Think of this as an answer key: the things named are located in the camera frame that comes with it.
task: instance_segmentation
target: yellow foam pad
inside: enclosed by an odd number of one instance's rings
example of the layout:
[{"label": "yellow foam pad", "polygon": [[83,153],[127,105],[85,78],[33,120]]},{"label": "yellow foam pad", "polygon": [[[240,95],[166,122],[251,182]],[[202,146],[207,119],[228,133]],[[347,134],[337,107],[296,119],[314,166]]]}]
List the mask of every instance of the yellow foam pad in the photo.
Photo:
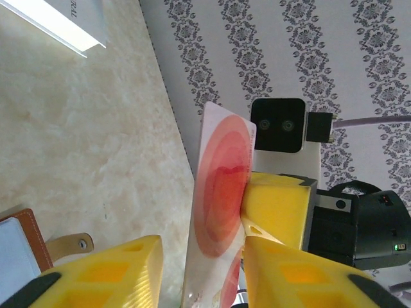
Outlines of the yellow foam pad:
[{"label": "yellow foam pad", "polygon": [[348,278],[362,271],[261,237],[246,238],[244,270],[250,308],[377,308]]},{"label": "yellow foam pad", "polygon": [[260,236],[301,249],[310,186],[290,176],[253,173],[245,188],[241,221],[248,236]]},{"label": "yellow foam pad", "polygon": [[45,271],[57,280],[30,308],[156,308],[161,238],[149,235]]}]

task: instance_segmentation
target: beige floor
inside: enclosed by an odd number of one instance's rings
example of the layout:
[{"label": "beige floor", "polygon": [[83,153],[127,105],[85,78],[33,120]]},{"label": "beige floor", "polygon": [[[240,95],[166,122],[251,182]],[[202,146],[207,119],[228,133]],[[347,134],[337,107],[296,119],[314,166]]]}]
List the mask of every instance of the beige floor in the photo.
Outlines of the beige floor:
[{"label": "beige floor", "polygon": [[84,59],[0,6],[0,210],[96,250],[161,234],[160,307],[178,307],[193,177],[138,1],[104,0]]}]

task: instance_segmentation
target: camera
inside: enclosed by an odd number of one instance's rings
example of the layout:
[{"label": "camera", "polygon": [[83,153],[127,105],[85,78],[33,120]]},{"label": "camera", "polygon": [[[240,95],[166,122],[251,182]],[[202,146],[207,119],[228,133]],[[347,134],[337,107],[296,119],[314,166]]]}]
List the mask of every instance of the camera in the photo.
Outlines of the camera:
[{"label": "camera", "polygon": [[297,153],[306,139],[306,104],[299,98],[258,98],[251,122],[257,126],[256,150]]}]

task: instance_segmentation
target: brown leather object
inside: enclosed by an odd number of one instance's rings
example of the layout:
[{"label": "brown leather object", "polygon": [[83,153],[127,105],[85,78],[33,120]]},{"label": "brown leather object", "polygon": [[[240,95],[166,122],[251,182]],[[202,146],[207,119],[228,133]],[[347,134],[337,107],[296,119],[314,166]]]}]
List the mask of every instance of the brown leather object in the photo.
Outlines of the brown leather object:
[{"label": "brown leather object", "polygon": [[46,243],[51,260],[56,262],[62,257],[87,253],[94,250],[92,238],[87,233],[70,234],[50,240]]},{"label": "brown leather object", "polygon": [[3,217],[0,221],[10,217],[15,217],[20,221],[20,225],[30,244],[31,250],[33,250],[34,257],[36,258],[40,270],[46,271],[49,268],[52,268],[53,262],[51,261],[50,254],[47,251],[39,226],[34,218],[33,211],[31,209],[24,209],[7,217]]}]

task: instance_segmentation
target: damask wallpaper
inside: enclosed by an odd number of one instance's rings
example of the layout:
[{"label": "damask wallpaper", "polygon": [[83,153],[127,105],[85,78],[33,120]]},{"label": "damask wallpaper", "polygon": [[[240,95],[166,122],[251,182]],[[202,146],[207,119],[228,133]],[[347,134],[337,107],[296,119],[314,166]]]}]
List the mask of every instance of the damask wallpaper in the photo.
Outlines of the damask wallpaper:
[{"label": "damask wallpaper", "polygon": [[[302,98],[342,119],[411,113],[409,0],[140,3],[194,172],[206,101],[243,117],[269,96]],[[322,146],[323,188],[357,178],[411,207],[409,124],[334,137]],[[408,266],[373,274],[385,285],[411,280]]]}]

